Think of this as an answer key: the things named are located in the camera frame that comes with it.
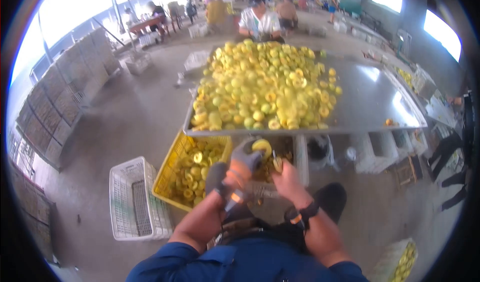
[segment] work glove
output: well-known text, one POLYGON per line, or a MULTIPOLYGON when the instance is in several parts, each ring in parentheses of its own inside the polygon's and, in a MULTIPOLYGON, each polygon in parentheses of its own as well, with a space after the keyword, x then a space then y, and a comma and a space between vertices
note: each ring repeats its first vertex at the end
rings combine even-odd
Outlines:
POLYGON ((245 139, 240 145, 232 151, 230 159, 230 168, 226 176, 235 180, 241 188, 252 177, 252 173, 260 165, 264 152, 252 151, 252 144, 260 137, 250 137, 245 139))

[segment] gray glove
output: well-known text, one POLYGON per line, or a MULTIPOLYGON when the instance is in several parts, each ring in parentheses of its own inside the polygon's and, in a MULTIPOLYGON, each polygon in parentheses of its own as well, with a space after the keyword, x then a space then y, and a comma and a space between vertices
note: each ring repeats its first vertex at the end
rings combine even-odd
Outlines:
POLYGON ((253 171, 260 165, 264 154, 262 151, 252 151, 252 144, 254 144, 254 142, 260 138, 261 137, 259 136, 250 137, 235 147, 235 149, 232 151, 230 169, 238 171, 235 164, 243 163, 250 171, 249 177, 252 176, 253 171))

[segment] hand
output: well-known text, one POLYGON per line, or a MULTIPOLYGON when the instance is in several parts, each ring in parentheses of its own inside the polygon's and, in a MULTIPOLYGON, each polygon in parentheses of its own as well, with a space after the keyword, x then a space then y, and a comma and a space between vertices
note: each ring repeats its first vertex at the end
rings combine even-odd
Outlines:
POLYGON ((228 179, 235 180, 241 188, 250 180, 253 171, 262 160, 264 152, 252 152, 252 144, 258 139, 260 138, 248 138, 232 151, 230 169, 226 172, 226 176, 228 179))
POLYGON ((297 210, 308 207, 314 199, 300 183, 297 169, 287 159, 282 161, 282 173, 272 172, 278 194, 291 201, 297 210))

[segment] wristwatch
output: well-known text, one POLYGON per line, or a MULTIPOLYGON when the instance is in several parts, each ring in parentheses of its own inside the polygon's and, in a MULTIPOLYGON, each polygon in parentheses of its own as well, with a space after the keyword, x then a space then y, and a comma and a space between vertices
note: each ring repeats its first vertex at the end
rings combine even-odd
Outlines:
POLYGON ((295 207, 289 208, 285 212, 285 220, 289 221, 292 225, 296 225, 303 231, 310 228, 308 219, 314 217, 318 213, 318 204, 313 201, 306 208, 297 210, 295 207))

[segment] pile of fruit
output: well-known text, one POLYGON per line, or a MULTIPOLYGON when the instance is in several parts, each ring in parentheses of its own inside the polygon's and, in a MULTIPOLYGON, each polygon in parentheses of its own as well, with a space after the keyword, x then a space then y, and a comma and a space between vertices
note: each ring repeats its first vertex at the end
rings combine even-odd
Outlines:
POLYGON ((395 271, 392 273, 389 282, 403 282, 409 276, 410 271, 415 263, 416 248, 415 243, 409 242, 398 262, 395 271))
POLYGON ((187 142, 187 156, 178 159, 175 164, 166 196, 189 207, 200 203, 205 198, 208 170, 221 159, 224 148, 223 145, 212 145, 204 141, 193 144, 187 142))
POLYGON ((402 78, 405 80, 406 84, 410 87, 410 89, 413 89, 412 85, 412 75, 410 73, 407 73, 403 71, 400 68, 396 68, 397 72, 402 76, 402 78))
POLYGON ((208 59, 192 130, 325 129, 342 88, 308 47, 226 43, 208 59))

